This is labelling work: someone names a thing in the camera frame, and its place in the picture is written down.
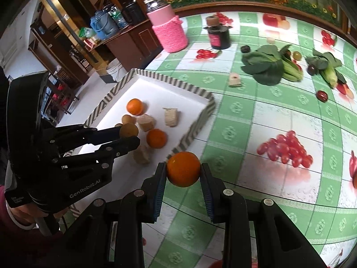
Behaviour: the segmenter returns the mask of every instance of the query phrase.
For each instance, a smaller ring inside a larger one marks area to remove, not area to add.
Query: screw head
[[[144,191],[142,189],[137,189],[136,191],[134,191],[134,195],[136,197],[142,197],[144,195]]]
[[[263,202],[265,205],[268,205],[268,206],[271,206],[274,204],[274,201],[270,198],[266,198]]]
[[[97,198],[94,202],[93,202],[93,205],[95,206],[95,207],[100,207],[100,206],[102,206],[104,204],[104,201],[102,200],[102,199],[100,199],[100,198]]]
[[[233,195],[234,191],[232,191],[231,189],[225,189],[223,191],[223,194],[230,197],[231,195]]]

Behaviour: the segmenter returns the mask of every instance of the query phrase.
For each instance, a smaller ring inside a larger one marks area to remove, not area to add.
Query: maroon sleeve
[[[12,263],[24,259],[33,261],[45,255],[61,236],[62,233],[58,231],[53,236],[45,237],[39,229],[23,230],[15,225],[8,215],[4,187],[0,186],[0,250],[12,258]]]

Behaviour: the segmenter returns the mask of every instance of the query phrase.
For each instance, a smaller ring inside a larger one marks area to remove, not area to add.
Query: black bottle
[[[208,37],[213,49],[227,49],[231,46],[231,40],[229,38],[229,28],[231,26],[224,26],[220,23],[217,15],[208,16],[206,18]]]

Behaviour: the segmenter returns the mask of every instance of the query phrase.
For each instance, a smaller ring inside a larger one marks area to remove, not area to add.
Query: small potato
[[[135,124],[136,123],[136,118],[134,118],[134,117],[132,117],[130,115],[124,115],[121,118],[121,121],[122,121],[123,125],[128,124],[128,123]]]
[[[120,138],[128,138],[131,136],[138,136],[139,134],[139,129],[136,127],[134,124],[128,123],[125,125],[122,125],[119,131],[119,136]]]

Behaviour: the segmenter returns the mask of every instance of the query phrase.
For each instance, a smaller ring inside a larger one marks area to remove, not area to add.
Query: brown bottle cap
[[[207,21],[207,26],[211,26],[211,27],[218,26],[220,24],[220,19],[218,18],[217,15],[208,16],[206,18],[206,21]]]

